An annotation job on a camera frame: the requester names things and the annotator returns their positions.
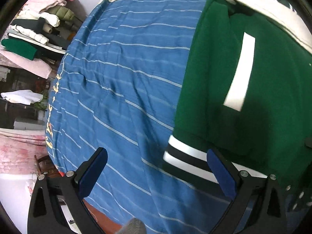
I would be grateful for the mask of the green varsity jacket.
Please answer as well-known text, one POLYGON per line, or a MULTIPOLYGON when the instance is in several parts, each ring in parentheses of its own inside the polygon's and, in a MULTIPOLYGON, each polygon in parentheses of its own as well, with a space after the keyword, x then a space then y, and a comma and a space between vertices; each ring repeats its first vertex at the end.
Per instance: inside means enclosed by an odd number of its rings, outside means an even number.
POLYGON ((213 147, 255 175, 299 186, 311 163, 311 53, 267 16, 207 0, 196 26, 163 168, 206 189, 213 147))

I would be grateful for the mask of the pile of folded clothes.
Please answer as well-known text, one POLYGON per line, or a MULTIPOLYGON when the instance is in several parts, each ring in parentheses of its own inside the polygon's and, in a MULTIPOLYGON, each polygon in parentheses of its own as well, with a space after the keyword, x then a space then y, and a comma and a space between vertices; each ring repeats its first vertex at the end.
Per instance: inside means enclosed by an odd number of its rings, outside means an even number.
POLYGON ((28 0, 1 39, 1 53, 60 61, 82 22, 67 4, 74 0, 28 0))

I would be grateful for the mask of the white garment on shelf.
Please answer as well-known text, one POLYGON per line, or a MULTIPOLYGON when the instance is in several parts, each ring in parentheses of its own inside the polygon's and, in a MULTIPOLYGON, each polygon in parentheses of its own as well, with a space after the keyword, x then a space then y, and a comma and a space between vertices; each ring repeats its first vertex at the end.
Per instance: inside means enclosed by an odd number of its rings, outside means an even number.
POLYGON ((32 90, 17 90, 1 93, 1 97, 14 104, 30 105, 40 102, 43 99, 42 94, 33 92, 32 90))

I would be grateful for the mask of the blue striped bed sheet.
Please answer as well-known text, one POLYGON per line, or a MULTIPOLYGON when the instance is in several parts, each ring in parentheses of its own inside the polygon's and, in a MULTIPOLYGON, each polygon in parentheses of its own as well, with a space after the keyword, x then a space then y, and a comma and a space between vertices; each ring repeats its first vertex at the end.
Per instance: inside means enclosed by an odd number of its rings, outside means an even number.
POLYGON ((75 170, 99 147, 108 162, 87 202, 148 233, 209 233, 229 205, 163 168, 195 28, 206 0, 104 0, 85 20, 50 95, 47 149, 75 170))

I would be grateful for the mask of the pink cloth shelf cover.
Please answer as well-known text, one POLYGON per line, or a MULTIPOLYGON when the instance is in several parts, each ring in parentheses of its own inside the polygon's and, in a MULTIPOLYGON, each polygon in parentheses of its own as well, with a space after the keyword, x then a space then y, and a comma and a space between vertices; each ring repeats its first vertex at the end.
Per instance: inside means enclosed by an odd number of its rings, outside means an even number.
POLYGON ((1 65, 11 68, 20 68, 42 78, 49 78, 52 68, 41 59, 29 60, 13 52, 1 49, 1 65))

